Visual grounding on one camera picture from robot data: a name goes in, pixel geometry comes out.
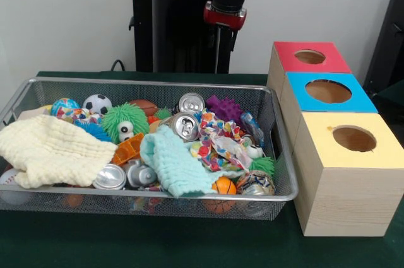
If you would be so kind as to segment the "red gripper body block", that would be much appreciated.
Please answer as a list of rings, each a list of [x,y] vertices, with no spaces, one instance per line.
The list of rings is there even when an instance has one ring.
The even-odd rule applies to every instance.
[[[228,28],[242,28],[247,16],[247,9],[242,8],[236,13],[225,13],[215,9],[211,1],[205,4],[203,18],[211,25],[221,25]]]

